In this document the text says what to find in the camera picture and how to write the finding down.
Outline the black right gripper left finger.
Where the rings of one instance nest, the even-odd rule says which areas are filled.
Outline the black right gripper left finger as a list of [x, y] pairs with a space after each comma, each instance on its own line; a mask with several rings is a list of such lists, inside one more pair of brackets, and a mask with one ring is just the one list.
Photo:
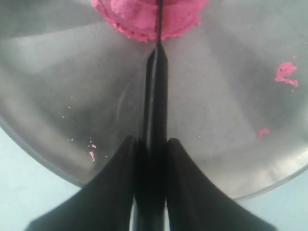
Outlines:
[[28, 231], [127, 231], [137, 141], [128, 136], [103, 170], [70, 199], [33, 220]]

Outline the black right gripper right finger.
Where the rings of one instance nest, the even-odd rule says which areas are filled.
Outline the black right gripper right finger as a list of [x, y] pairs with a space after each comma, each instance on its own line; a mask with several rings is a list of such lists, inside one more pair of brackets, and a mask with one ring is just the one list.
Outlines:
[[272, 231], [216, 187], [179, 140], [167, 142], [167, 209], [172, 231]]

